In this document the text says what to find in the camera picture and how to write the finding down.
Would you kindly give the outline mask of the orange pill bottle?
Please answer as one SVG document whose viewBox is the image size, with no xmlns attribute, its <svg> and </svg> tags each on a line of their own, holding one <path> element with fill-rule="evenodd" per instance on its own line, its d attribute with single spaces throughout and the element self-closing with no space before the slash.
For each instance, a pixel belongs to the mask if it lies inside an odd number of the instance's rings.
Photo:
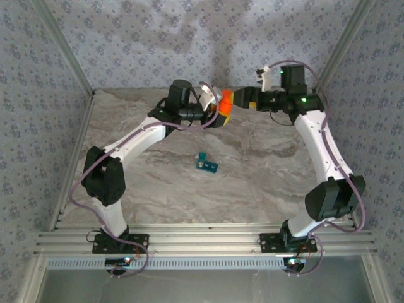
<svg viewBox="0 0 404 303">
<path fill-rule="evenodd" d="M 219 103 L 219 114 L 221 116 L 229 117 L 232 111 L 233 103 L 228 100 L 221 100 Z"/>
</svg>

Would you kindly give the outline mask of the teal pill organizer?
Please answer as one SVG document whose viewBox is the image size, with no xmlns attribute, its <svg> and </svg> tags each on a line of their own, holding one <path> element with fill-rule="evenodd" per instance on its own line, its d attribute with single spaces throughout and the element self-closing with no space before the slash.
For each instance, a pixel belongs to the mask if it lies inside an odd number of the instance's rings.
<svg viewBox="0 0 404 303">
<path fill-rule="evenodd" d="M 203 162 L 202 167 L 198 166 L 199 162 Z M 196 168 L 199 169 L 199 170 L 203 170 L 205 172 L 210 172 L 210 173 L 215 174 L 217 172 L 217 170 L 218 170 L 218 164 L 208 161 L 207 158 L 206 158 L 206 153 L 199 152 L 198 159 L 196 161 Z"/>
</svg>

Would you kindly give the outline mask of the grey metal panel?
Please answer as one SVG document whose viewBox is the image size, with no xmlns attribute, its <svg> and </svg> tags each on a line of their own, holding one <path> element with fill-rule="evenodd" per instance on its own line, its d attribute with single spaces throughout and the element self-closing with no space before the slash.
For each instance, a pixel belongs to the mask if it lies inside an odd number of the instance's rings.
<svg viewBox="0 0 404 303">
<path fill-rule="evenodd" d="M 37 303 L 375 303 L 362 276 L 288 276 L 266 270 L 50 270 Z"/>
</svg>

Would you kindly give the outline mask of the aluminium corner post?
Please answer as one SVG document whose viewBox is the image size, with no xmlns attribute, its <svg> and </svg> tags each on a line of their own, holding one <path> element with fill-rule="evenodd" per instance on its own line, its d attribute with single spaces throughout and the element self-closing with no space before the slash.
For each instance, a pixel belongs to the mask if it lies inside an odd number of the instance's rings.
<svg viewBox="0 0 404 303">
<path fill-rule="evenodd" d="M 356 34 L 360 30 L 363 22 L 375 3 L 376 0 L 357 1 L 350 18 L 347 20 L 347 24 L 345 25 L 335 46 L 332 48 L 331 54 L 319 75 L 319 81 L 314 87 L 315 92 L 318 92 L 320 88 L 326 88 L 327 84 L 331 81 L 344 55 L 347 53 L 350 44 L 354 41 Z"/>
<path fill-rule="evenodd" d="M 93 89 L 90 82 L 87 80 L 85 72 L 81 68 L 76 56 L 73 53 L 68 41 L 66 40 L 61 28 L 51 9 L 47 5 L 45 0 L 30 0 L 36 12 L 39 14 L 40 19 L 45 25 L 47 31 L 51 35 L 54 43 L 57 45 L 59 52 L 63 59 L 66 61 L 69 69 L 73 73 L 76 81 L 81 89 L 88 95 L 93 95 Z"/>
</svg>

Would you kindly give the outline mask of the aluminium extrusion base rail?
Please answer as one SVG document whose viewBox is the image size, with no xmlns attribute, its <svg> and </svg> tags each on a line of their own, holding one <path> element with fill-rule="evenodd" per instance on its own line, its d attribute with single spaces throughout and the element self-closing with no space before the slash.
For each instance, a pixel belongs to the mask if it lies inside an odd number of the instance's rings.
<svg viewBox="0 0 404 303">
<path fill-rule="evenodd" d="M 132 233 L 148 234 L 152 256 L 254 256 L 261 254 L 259 235 L 280 230 L 270 223 L 132 224 Z M 93 225 L 59 224 L 53 232 L 41 232 L 33 251 L 48 256 L 88 256 L 92 252 Z M 374 254 L 370 231 L 344 233 L 334 227 L 316 231 L 326 256 Z"/>
</svg>

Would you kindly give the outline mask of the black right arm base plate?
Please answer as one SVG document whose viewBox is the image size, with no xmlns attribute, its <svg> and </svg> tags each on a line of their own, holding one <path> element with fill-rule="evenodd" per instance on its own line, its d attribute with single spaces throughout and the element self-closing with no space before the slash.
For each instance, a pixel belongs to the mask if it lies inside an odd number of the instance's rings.
<svg viewBox="0 0 404 303">
<path fill-rule="evenodd" d="M 308 237 L 289 237 L 281 233 L 262 233 L 258 243 L 262 253 L 315 253 L 316 241 Z"/>
</svg>

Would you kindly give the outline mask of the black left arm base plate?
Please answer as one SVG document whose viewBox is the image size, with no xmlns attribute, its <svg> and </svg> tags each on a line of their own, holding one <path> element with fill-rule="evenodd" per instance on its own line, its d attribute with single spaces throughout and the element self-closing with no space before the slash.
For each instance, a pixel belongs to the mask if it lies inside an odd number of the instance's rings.
<svg viewBox="0 0 404 303">
<path fill-rule="evenodd" d="M 125 241 L 141 244 L 146 249 L 149 244 L 149 234 L 126 234 L 120 237 Z M 144 254 L 144 250 L 132 244 L 123 243 L 111 238 L 107 234 L 97 234 L 93 240 L 92 253 L 94 254 Z"/>
</svg>

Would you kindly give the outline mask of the aluminium frame leg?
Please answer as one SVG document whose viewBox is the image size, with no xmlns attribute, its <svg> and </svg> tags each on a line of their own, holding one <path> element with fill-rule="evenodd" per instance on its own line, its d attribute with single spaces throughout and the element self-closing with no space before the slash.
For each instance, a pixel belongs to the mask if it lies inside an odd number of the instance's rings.
<svg viewBox="0 0 404 303">
<path fill-rule="evenodd" d="M 31 259 L 16 303 L 36 303 L 47 265 L 48 257 L 34 256 Z"/>
<path fill-rule="evenodd" d="M 362 256 L 365 273 L 375 303 L 395 303 L 381 259 L 376 255 Z"/>
</svg>

